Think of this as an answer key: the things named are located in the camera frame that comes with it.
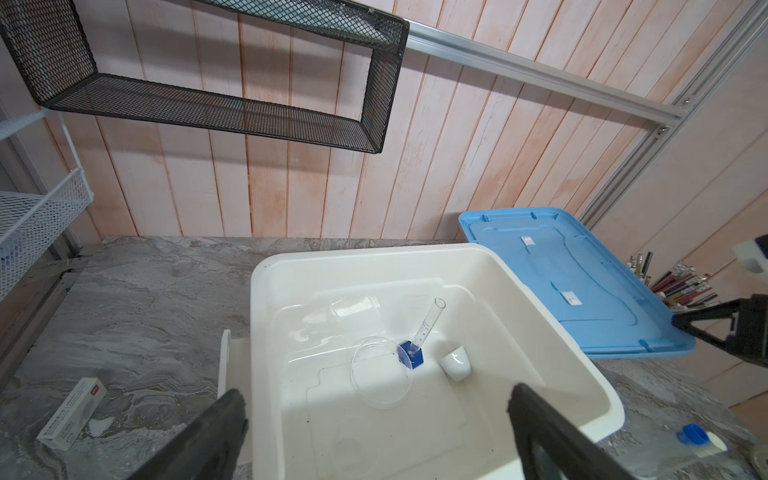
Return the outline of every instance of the white wire basket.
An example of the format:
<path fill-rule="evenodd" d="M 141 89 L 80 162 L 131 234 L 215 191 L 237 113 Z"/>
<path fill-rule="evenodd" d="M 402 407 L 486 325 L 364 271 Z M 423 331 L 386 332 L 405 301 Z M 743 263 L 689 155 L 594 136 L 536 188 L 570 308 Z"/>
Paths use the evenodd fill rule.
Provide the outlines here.
<path fill-rule="evenodd" d="M 92 201 L 81 167 L 46 195 L 0 192 L 0 300 Z"/>

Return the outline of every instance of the gray marble surface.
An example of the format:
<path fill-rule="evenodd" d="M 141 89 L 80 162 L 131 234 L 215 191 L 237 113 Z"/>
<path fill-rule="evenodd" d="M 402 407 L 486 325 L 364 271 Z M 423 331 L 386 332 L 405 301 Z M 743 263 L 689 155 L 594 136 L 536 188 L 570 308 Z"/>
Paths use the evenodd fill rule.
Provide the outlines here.
<path fill-rule="evenodd" d="M 221 333 L 249 335 L 249 281 L 275 253 L 422 244 L 407 240 L 122 238 L 100 247 L 0 393 L 0 478 L 126 478 L 216 398 Z M 673 360 L 602 360 L 627 421 L 601 442 L 613 454 L 663 429 L 698 422 L 730 452 L 670 478 L 757 478 L 757 441 Z M 108 394 L 67 452 L 35 436 L 74 384 L 98 376 Z M 249 478 L 249 465 L 238 478 Z"/>

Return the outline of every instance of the white sticker on lid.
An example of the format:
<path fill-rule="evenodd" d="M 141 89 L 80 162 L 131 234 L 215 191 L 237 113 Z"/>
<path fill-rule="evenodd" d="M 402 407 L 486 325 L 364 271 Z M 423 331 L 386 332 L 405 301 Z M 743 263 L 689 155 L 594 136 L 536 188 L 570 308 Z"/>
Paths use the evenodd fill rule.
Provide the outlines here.
<path fill-rule="evenodd" d="M 565 298 L 565 301 L 568 302 L 571 305 L 581 305 L 581 300 L 578 299 L 575 293 L 573 292 L 560 292 L 560 294 Z"/>

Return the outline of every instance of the white tub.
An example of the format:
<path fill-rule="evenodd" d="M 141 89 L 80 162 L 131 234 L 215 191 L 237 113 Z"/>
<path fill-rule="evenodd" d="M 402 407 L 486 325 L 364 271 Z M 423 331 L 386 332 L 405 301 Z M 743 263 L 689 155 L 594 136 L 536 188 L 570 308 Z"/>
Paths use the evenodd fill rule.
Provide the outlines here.
<path fill-rule="evenodd" d="M 360 341 L 410 339 L 436 296 L 448 304 L 394 409 L 349 381 Z M 536 296 L 474 244 L 276 255 L 251 280 L 253 478 L 522 478 L 506 413 L 526 382 L 593 441 L 621 402 Z M 463 345 L 472 374 L 436 359 Z"/>

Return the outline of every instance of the white mesh rack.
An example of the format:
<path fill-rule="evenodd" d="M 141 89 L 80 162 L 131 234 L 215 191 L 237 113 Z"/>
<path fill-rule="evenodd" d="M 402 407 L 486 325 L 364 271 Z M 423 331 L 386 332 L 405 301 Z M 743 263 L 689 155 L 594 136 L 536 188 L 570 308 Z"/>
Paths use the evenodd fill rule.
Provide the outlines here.
<path fill-rule="evenodd" d="M 45 114 L 36 112 L 4 121 L 0 123 L 0 132 L 8 137 Z M 0 191 L 0 300 L 93 201 L 63 119 L 61 126 L 78 167 L 46 195 Z"/>

